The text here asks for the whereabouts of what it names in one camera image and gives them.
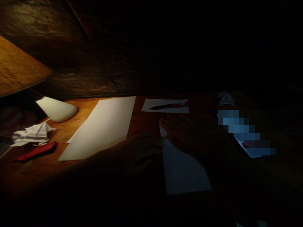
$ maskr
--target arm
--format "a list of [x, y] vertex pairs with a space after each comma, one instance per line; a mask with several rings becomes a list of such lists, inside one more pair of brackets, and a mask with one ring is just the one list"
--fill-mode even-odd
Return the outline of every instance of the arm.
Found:
[[183, 116], [168, 116], [160, 125], [178, 149], [215, 175], [247, 215], [272, 224], [302, 222], [302, 195], [243, 156], [233, 143], [220, 140], [226, 135], [219, 127], [200, 128]]
[[115, 176], [132, 176], [143, 171], [151, 162], [150, 156], [162, 153], [163, 146], [161, 137], [147, 133], [136, 135], [48, 175], [12, 195], [8, 202], [18, 206], [70, 206], [79, 200], [101, 197], [102, 206], [106, 206], [105, 201], [110, 200], [109, 193], [114, 188]]

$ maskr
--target red object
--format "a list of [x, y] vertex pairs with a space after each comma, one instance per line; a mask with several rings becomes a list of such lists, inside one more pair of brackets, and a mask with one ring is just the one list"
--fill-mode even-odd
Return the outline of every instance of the red object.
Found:
[[182, 102], [182, 103], [173, 103], [173, 108], [183, 107], [183, 106], [191, 106], [193, 102]]
[[23, 154], [19, 156], [18, 158], [14, 159], [13, 161], [27, 161], [29, 159], [32, 159], [37, 156], [49, 154], [52, 152], [52, 149], [56, 146], [57, 141], [47, 143], [45, 145], [36, 147], [34, 149], [31, 149], [29, 152], [26, 154]]

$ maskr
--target red ruler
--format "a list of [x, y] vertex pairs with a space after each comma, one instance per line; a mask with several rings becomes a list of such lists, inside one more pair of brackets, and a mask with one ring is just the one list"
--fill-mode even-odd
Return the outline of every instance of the red ruler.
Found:
[[29, 152], [19, 156], [18, 158], [14, 159], [13, 161], [28, 161], [35, 157], [52, 153], [53, 148], [56, 146], [56, 144], [57, 144], [57, 141], [54, 141], [54, 142], [50, 142], [45, 145], [33, 148]]

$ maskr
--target knife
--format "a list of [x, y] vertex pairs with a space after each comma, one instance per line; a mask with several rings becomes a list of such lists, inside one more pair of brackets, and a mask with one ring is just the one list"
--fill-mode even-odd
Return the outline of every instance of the knife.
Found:
[[158, 110], [158, 109], [165, 109], [165, 108], [178, 108], [178, 107], [190, 106], [193, 104], [194, 104], [193, 102], [181, 102], [181, 103], [173, 103], [173, 104], [155, 106], [155, 107], [152, 107], [149, 109]]

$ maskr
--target white lamp base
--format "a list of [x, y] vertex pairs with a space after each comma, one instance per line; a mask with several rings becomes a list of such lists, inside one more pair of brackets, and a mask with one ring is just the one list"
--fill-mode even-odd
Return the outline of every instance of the white lamp base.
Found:
[[77, 107], [66, 102], [52, 99], [44, 96], [36, 103], [43, 109], [50, 119], [56, 122], [62, 122], [70, 119], [77, 113]]

